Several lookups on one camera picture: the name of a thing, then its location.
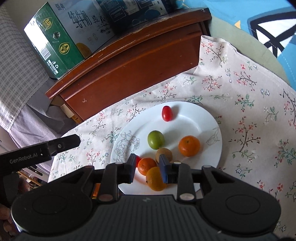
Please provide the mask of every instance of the floral tablecloth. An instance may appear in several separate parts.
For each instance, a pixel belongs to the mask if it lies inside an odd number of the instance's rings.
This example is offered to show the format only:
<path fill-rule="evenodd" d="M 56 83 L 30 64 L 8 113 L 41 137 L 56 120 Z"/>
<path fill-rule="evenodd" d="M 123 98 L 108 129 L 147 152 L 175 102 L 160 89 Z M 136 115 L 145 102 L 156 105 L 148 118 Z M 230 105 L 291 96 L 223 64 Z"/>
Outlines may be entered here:
<path fill-rule="evenodd" d="M 159 103 L 187 101 L 208 110 L 220 126 L 223 150 L 218 167 L 273 195 L 282 208 L 275 233 L 296 237 L 295 97 L 283 80 L 230 43 L 203 36 L 197 67 L 134 94 L 69 131 L 66 135 L 80 136 L 80 147 L 54 158 L 49 180 L 85 165 L 105 168 L 121 129 L 135 116 Z"/>

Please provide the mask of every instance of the barcode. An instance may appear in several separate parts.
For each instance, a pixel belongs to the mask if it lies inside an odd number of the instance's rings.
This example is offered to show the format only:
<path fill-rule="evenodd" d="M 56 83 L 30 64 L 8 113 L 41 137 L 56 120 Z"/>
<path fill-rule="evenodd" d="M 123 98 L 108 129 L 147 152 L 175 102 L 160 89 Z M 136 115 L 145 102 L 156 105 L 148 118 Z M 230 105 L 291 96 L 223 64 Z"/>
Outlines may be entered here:
<path fill-rule="evenodd" d="M 47 60 L 51 56 L 50 52 L 48 51 L 48 49 L 46 47 L 43 50 L 41 50 L 40 53 L 41 53 L 42 57 L 44 58 L 44 60 Z"/>

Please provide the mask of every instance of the checkered fabric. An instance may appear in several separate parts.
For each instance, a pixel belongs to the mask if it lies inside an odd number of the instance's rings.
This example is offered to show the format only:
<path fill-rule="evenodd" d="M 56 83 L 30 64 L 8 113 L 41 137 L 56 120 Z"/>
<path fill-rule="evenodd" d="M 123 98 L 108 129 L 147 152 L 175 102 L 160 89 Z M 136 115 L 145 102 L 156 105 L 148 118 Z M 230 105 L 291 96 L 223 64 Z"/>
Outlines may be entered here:
<path fill-rule="evenodd" d="M 0 126 L 9 131 L 23 106 L 48 78 L 6 8 L 1 6 Z"/>

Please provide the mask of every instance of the cherry tomato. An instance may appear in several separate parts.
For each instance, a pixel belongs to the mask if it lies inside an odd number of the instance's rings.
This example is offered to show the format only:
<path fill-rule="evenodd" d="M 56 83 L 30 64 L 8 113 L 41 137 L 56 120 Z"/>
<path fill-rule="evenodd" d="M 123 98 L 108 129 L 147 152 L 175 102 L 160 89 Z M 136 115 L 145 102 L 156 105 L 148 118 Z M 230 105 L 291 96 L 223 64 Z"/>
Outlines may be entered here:
<path fill-rule="evenodd" d="M 136 155 L 136 167 L 138 167 L 139 161 L 141 161 L 141 157 L 139 157 L 138 155 Z"/>
<path fill-rule="evenodd" d="M 173 119 L 173 112 L 169 106 L 164 106 L 161 113 L 164 121 L 171 121 Z"/>

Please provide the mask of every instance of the plate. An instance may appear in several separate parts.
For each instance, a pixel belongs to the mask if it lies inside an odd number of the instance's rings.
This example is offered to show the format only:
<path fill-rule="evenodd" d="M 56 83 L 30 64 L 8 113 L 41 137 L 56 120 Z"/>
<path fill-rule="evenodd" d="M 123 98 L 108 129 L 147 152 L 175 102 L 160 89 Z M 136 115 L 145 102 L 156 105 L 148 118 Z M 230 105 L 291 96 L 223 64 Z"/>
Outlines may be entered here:
<path fill-rule="evenodd" d="M 162 108 L 166 105 L 173 111 L 174 119 L 169 122 L 165 122 L 161 116 Z M 201 169 L 203 165 L 217 167 L 222 152 L 222 135 L 216 120 L 204 108 L 182 101 L 156 105 L 132 119 L 114 143 L 111 162 L 126 162 L 131 153 L 155 160 L 156 150 L 151 149 L 147 141 L 148 134 L 153 130 L 164 135 L 164 147 L 172 151 L 173 161 L 186 163 L 192 169 Z M 193 157 L 184 157 L 178 150 L 179 141 L 188 135 L 197 137 L 201 143 L 201 150 Z M 146 177 L 137 168 L 133 182 L 122 183 L 118 187 L 129 195 L 177 195 L 176 184 L 168 184 L 160 192 L 151 190 L 146 184 Z M 200 185 L 195 183 L 194 187 L 197 191 Z"/>

